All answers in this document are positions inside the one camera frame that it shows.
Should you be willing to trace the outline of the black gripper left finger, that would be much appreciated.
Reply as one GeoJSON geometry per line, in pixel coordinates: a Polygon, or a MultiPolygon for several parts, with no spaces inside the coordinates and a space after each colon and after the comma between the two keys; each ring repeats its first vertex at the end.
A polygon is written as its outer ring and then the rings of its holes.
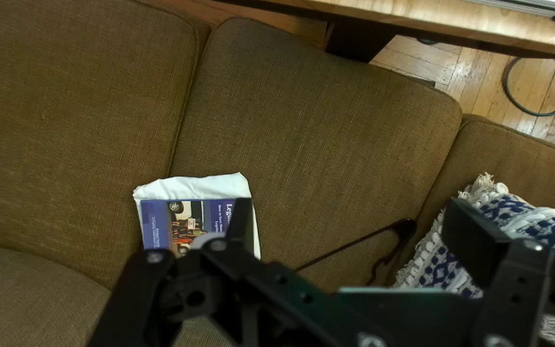
{"type": "Polygon", "coordinates": [[[253,243],[253,203],[238,199],[226,233],[228,245],[247,251],[253,243]]]}

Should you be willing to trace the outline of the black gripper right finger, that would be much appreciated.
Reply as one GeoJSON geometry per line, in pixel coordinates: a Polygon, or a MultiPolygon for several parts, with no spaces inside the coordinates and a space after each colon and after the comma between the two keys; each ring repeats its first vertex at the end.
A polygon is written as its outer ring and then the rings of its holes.
{"type": "Polygon", "coordinates": [[[554,253],[531,237],[509,237],[463,199],[450,203],[442,239],[490,295],[542,297],[550,289],[554,253]]]}

